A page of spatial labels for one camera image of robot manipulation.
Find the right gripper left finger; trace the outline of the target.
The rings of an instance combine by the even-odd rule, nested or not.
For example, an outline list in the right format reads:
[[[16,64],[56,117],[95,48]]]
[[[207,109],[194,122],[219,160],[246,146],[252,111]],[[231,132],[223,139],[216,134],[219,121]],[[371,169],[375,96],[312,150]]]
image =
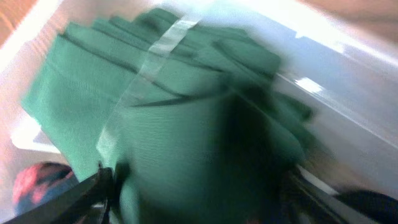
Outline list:
[[[113,170],[99,168],[87,178],[57,198],[19,215],[5,224],[88,223],[110,222],[109,211],[113,202]]]

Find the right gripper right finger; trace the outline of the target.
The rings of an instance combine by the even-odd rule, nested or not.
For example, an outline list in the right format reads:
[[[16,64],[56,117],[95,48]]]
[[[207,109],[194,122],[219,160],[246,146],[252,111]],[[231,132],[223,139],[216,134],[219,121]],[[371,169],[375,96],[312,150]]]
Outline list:
[[[286,172],[280,183],[280,204],[287,223],[354,223],[354,212],[303,178]]]

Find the red navy plaid shirt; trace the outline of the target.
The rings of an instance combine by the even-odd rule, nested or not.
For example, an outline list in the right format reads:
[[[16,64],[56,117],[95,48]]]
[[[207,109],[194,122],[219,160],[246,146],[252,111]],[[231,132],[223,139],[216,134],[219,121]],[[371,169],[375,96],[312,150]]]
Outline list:
[[[20,171],[12,188],[16,215],[22,215],[58,197],[79,183],[72,168],[57,162],[40,162]]]

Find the dark green garment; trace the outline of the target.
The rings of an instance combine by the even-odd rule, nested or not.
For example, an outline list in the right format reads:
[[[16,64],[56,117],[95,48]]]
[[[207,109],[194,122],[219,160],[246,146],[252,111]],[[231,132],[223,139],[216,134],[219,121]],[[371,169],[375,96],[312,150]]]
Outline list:
[[[155,8],[69,24],[23,108],[79,179],[123,173],[118,223],[282,223],[312,110],[275,91],[280,57],[241,29],[193,26],[161,59],[150,47],[176,22]]]

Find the clear plastic storage bin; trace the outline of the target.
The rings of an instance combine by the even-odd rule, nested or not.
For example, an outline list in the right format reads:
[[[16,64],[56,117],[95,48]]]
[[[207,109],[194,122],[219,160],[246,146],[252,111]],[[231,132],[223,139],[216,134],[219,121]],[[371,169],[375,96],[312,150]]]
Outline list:
[[[305,20],[300,8],[289,16],[287,7],[264,1],[31,4],[29,13],[1,47],[1,159],[21,161],[16,150],[25,149],[25,158],[35,163],[71,167],[38,121],[25,111],[22,100],[55,38],[69,24],[91,27],[97,19],[112,17],[133,21],[155,8],[178,17],[150,47],[163,60],[196,25],[241,29],[278,55],[281,63],[275,91],[312,110],[311,118],[304,122],[313,136],[312,144],[305,157],[283,175],[298,170],[316,188],[351,209],[354,223],[397,222],[397,60],[378,58],[355,40],[338,40],[337,32],[311,11]],[[89,177],[99,168],[107,167],[98,162]],[[109,219],[118,223],[123,173],[109,168],[114,180]],[[79,183],[87,179],[76,178]]]

